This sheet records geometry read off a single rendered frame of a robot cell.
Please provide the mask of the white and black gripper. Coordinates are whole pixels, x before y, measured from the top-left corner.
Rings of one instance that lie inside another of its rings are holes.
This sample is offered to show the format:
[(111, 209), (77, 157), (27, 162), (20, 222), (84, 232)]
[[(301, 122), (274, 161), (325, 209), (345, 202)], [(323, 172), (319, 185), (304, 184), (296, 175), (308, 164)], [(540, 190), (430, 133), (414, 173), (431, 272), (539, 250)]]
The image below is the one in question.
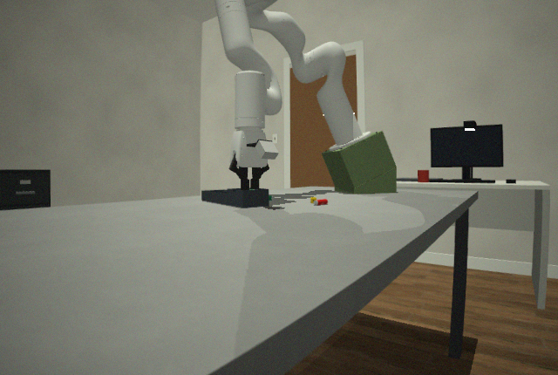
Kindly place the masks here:
[(247, 147), (258, 140), (266, 140), (261, 129), (239, 129), (233, 133), (229, 170), (241, 179), (241, 190), (249, 190), (248, 167), (252, 167), (250, 189), (259, 189), (259, 179), (269, 170), (268, 159), (261, 159), (255, 147)]

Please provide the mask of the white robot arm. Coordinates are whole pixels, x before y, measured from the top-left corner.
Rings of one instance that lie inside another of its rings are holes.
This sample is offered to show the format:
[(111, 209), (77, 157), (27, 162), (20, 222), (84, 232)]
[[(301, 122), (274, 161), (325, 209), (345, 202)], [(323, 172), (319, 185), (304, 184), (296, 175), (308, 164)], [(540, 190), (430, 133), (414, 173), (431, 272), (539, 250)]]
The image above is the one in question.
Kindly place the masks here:
[(336, 142), (330, 151), (371, 135), (371, 132), (362, 135), (344, 91), (346, 56), (340, 44), (328, 42), (304, 54), (305, 35), (294, 18), (285, 12), (265, 10), (277, 0), (214, 1), (226, 56), (243, 71), (235, 74), (235, 129), (262, 130), (265, 115), (278, 114), (282, 108), (276, 74), (255, 48), (252, 28), (270, 33), (282, 44), (298, 81), (307, 84), (327, 75), (316, 97)]

